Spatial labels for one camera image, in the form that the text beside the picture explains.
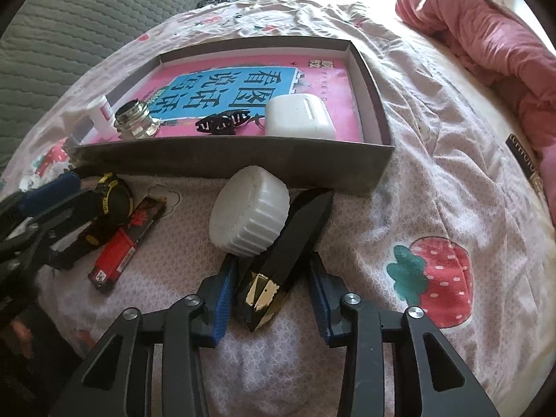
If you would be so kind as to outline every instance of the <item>pink blanket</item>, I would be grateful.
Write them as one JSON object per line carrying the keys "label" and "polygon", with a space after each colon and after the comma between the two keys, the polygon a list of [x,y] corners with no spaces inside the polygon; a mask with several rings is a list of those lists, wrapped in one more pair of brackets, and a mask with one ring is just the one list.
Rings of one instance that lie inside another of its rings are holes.
{"label": "pink blanket", "polygon": [[519,114],[539,155],[556,222],[556,57],[522,20],[491,0],[397,0],[396,13],[445,44]]}

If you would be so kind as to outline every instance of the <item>white tube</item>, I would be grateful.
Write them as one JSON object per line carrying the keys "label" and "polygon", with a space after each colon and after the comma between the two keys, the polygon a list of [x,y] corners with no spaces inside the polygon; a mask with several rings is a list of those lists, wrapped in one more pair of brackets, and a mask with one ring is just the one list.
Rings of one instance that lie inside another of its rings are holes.
{"label": "white tube", "polygon": [[114,111],[108,103],[106,96],[100,96],[91,101],[85,108],[85,112],[91,118],[93,125],[102,139],[108,141],[118,136],[118,130],[114,127]]}

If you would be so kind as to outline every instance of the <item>metal screw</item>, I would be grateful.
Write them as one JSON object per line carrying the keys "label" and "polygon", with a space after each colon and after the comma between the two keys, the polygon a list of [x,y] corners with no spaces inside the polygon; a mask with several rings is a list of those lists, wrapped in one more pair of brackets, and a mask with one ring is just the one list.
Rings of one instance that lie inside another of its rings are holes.
{"label": "metal screw", "polygon": [[126,320],[133,320],[135,318],[137,318],[137,316],[139,315],[139,312],[137,312],[137,309],[134,308],[129,308],[123,311],[123,317]]}
{"label": "metal screw", "polygon": [[8,262],[8,269],[10,271],[15,270],[19,265],[21,265],[21,262],[18,259],[12,259]]}
{"label": "metal screw", "polygon": [[199,298],[197,295],[187,295],[183,299],[185,299],[185,304],[187,306],[196,306],[197,304],[201,303],[201,298]]}
{"label": "metal screw", "polygon": [[344,295],[344,301],[347,304],[355,305],[361,302],[361,297],[357,293],[346,293]]}
{"label": "metal screw", "polygon": [[408,314],[411,318],[419,320],[420,318],[423,318],[425,312],[423,312],[423,309],[413,306],[412,308],[409,308]]}

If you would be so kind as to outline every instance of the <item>quilted fabric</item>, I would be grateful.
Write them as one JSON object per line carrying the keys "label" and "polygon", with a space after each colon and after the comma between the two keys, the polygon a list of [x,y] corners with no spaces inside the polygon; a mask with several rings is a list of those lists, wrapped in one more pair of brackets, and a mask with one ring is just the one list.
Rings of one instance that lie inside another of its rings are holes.
{"label": "quilted fabric", "polygon": [[0,39],[0,172],[91,67],[199,0],[27,0]]}

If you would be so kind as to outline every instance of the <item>bed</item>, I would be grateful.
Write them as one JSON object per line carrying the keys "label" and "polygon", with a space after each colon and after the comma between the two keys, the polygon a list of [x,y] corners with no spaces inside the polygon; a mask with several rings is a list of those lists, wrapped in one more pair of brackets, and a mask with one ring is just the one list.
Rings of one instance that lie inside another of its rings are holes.
{"label": "bed", "polygon": [[[405,302],[386,270],[395,261],[394,247],[429,250],[429,256],[438,254],[438,243],[459,246],[473,269],[472,312],[444,331],[500,415],[522,414],[556,359],[556,245],[544,197],[505,146],[514,133],[527,148],[525,136],[492,91],[446,48],[380,5],[241,0],[178,14],[139,34],[81,77],[30,130],[3,174],[2,196],[71,130],[69,108],[107,93],[162,51],[253,35],[350,39],[377,82],[396,153],[371,197],[336,196],[319,244],[324,264],[348,288],[401,311]],[[129,306],[143,312],[166,308],[196,289],[223,258],[206,230],[223,181],[126,179],[136,196],[162,185],[181,199],[145,240],[112,294],[98,294],[87,280],[95,254],[69,272],[40,272],[41,306],[81,353],[80,335],[98,340]],[[343,353],[319,338],[303,283],[265,328],[251,334],[232,321],[219,349],[201,357],[211,415],[336,415]],[[387,371],[387,415],[391,386]],[[157,415],[160,376],[153,399]]]}

